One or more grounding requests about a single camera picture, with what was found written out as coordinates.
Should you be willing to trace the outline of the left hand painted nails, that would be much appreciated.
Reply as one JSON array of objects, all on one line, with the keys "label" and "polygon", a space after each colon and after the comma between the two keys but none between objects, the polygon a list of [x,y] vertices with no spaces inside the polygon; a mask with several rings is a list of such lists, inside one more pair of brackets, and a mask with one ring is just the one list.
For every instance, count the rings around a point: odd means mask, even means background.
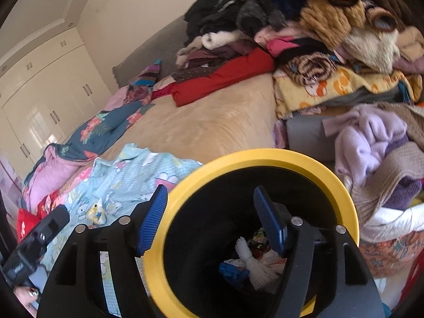
[{"label": "left hand painted nails", "polygon": [[18,286],[14,288],[14,294],[19,302],[26,308],[26,310],[33,316],[37,316],[37,309],[34,308],[33,303],[39,298],[39,291],[36,288],[28,286]]}]

